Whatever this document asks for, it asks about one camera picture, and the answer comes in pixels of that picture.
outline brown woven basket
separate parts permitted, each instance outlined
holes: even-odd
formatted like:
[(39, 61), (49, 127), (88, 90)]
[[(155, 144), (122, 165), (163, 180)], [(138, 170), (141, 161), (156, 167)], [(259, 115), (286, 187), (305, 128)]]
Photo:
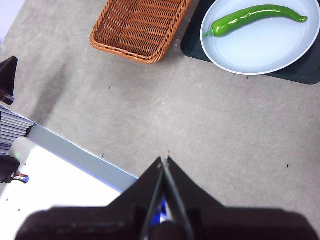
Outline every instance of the brown woven basket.
[(91, 45), (144, 64), (162, 60), (192, 0), (108, 0)]

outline gray table surface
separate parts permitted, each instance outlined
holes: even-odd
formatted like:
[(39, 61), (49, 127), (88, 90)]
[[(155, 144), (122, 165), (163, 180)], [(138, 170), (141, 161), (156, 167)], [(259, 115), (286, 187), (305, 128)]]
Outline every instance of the gray table surface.
[(170, 151), (222, 204), (302, 213), (319, 233), (320, 84), (184, 56), (198, 2), (144, 65), (91, 47), (105, 0), (27, 0), (1, 46), (19, 59), (10, 110), (136, 176)]

